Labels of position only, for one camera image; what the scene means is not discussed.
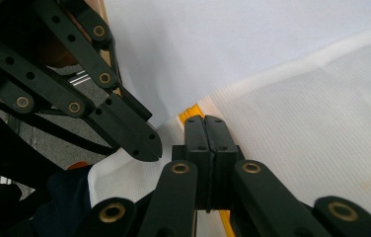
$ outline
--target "screw hole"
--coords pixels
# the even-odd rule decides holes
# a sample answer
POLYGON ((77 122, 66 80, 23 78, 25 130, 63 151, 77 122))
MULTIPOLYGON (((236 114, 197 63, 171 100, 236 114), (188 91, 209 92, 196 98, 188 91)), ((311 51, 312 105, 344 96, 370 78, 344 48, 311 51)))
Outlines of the screw hole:
POLYGON ((110 203, 100 212, 100 220, 104 223, 116 222, 121 219, 125 213, 126 209, 122 203, 110 203))
POLYGON ((60 18, 57 16, 52 17, 52 22, 58 24, 60 22, 60 18))
POLYGON ((349 205, 334 201, 328 204, 330 213, 344 221, 355 221, 358 219, 358 213, 349 205))
POLYGON ((188 170, 189 170, 189 166, 185 163, 175 164, 171 168, 171 171, 173 171, 176 174, 184 174, 184 173, 187 173, 188 170))
POLYGON ((245 172, 252 173, 252 174, 255 174, 261 171, 261 167, 254 163, 245 163, 242 168, 244 169, 245 172))
POLYGON ((5 58, 5 62, 6 62, 8 65, 13 65, 13 64, 14 64, 14 58, 13 58, 13 57, 6 57, 6 58, 5 58))
POLYGON ((75 41, 74 35, 68 35, 68 40, 71 42, 75 41))
POLYGON ((26 74, 26 77, 29 79, 29 80, 33 80, 35 79, 35 74, 33 72, 28 72, 26 74))

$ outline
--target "yellow edge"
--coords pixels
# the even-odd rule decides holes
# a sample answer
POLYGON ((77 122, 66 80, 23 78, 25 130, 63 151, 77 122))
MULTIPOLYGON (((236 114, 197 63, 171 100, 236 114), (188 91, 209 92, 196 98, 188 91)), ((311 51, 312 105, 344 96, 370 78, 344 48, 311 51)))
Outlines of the yellow edge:
MULTIPOLYGON (((186 109, 183 113, 179 114, 179 119, 184 125, 186 119, 193 117, 193 116, 201 116, 204 118, 204 113, 201 111, 198 105, 194 105, 188 109, 186 109)), ((225 229, 225 233, 227 237, 235 237, 235 233, 232 230, 230 219, 230 211, 229 210, 219 210, 220 219, 222 220, 223 228, 225 229)))

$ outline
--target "hole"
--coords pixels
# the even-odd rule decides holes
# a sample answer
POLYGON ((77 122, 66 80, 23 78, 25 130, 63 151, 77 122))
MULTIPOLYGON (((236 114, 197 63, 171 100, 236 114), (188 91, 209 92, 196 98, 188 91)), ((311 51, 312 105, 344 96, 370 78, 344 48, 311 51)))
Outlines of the hole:
POLYGON ((102 26, 95 26, 93 32, 97 37, 102 37, 106 31, 102 26))
POLYGON ((35 74, 33 72, 28 72, 26 74, 26 77, 29 79, 29 80, 33 80, 35 79, 35 74))
POLYGON ((30 102, 29 99, 26 97, 19 97, 16 102, 17 106, 21 109, 25 109, 29 106, 30 102))
POLYGON ((107 216, 115 216, 120 213, 120 209, 114 207, 110 207, 109 209, 106 210, 106 215, 107 216))
POLYGON ((177 172, 184 172, 186 170, 186 166, 176 166, 177 172))
POLYGON ((187 173, 189 170, 189 166, 185 163, 177 163, 173 165, 171 168, 171 171, 173 171, 176 174, 184 174, 187 173))
POLYGON ((100 220, 104 223, 116 222, 121 219, 125 213, 126 209, 122 203, 110 203, 100 211, 100 220))
POLYGON ((312 232, 304 227, 297 227, 296 229, 294 229, 293 233, 294 236, 297 237, 313 237, 312 232))
POLYGON ((328 210, 333 216, 341 220, 355 221, 358 219, 357 212, 351 206, 339 201, 328 204, 328 210))
POLYGON ((57 23, 60 22, 60 18, 57 17, 57 16, 53 16, 53 17, 52 17, 52 22, 57 24, 57 23))
POLYGON ((255 163, 245 163, 242 168, 244 169, 245 172, 247 173, 258 173, 261 171, 261 167, 255 163))
POLYGON ((81 111, 81 106, 79 103, 72 102, 71 104, 69 104, 68 109, 71 113, 75 114, 81 111))
POLYGON ((68 40, 69 41, 75 41, 74 35, 68 35, 68 40))
POLYGON ((174 231, 170 228, 164 227, 157 232, 157 237, 174 237, 174 231))
POLYGON ((100 75, 99 80, 101 83, 107 84, 111 81, 111 77, 108 73, 105 72, 100 75))
POLYGON ((13 58, 13 57, 6 57, 6 58, 5 58, 5 62, 6 62, 8 65, 13 65, 13 64, 14 64, 14 58, 13 58))

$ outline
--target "white fabric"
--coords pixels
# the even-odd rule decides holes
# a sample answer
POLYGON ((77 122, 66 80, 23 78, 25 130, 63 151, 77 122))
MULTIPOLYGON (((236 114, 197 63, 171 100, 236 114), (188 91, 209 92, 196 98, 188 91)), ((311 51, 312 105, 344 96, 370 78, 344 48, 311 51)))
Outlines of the white fabric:
MULTIPOLYGON (((247 159, 267 165, 300 200, 338 196, 371 212, 371 30, 217 90, 198 102, 223 118, 247 159)), ((177 118, 158 128, 164 157, 142 163, 119 151, 89 174, 91 203, 140 199, 184 143, 177 118)), ((224 236, 199 214, 198 236, 224 236)))
POLYGON ((105 0, 125 87, 155 126, 215 89, 371 29, 370 0, 105 0))

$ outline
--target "gray floor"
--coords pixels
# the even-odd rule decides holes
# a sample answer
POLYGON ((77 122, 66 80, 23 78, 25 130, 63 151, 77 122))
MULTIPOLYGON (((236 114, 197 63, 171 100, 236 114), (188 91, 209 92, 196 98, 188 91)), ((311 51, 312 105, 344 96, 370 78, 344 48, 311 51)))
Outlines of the gray floor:
MULTIPOLYGON (((107 96, 107 94, 99 89, 92 80, 80 84, 76 88, 84 93, 91 100, 93 100, 96 106, 101 103, 107 96)), ((0 113, 0 116, 4 120, 7 120, 7 115, 0 113)), ((83 136, 84 138, 107 145, 81 119, 59 116, 44 117, 76 134, 83 136)), ((74 146, 71 143, 60 140, 23 122, 20 123, 19 134, 24 140, 28 142, 29 145, 31 145, 39 153, 41 153, 46 158, 50 159, 63 169, 66 169, 69 165, 77 161, 86 161, 89 164, 95 164, 105 158, 103 155, 95 154, 80 147, 74 146)), ((19 185, 19 187, 22 190, 23 198, 26 197, 27 194, 29 194, 31 191, 31 189, 28 187, 22 185, 19 185)))

